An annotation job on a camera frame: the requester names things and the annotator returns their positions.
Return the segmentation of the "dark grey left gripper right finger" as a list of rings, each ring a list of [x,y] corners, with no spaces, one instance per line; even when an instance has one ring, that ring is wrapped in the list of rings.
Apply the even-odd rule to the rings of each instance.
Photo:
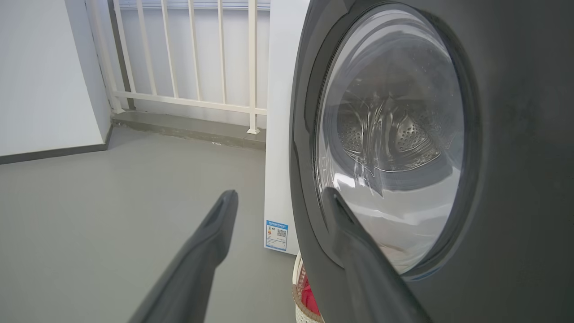
[[[341,260],[359,323],[430,323],[432,319],[365,231],[336,188],[322,202],[332,251]]]

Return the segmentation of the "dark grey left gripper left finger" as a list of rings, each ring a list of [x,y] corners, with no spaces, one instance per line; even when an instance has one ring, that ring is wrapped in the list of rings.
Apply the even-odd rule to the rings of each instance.
[[[203,323],[215,270],[228,255],[239,197],[227,190],[132,315],[132,323]]]

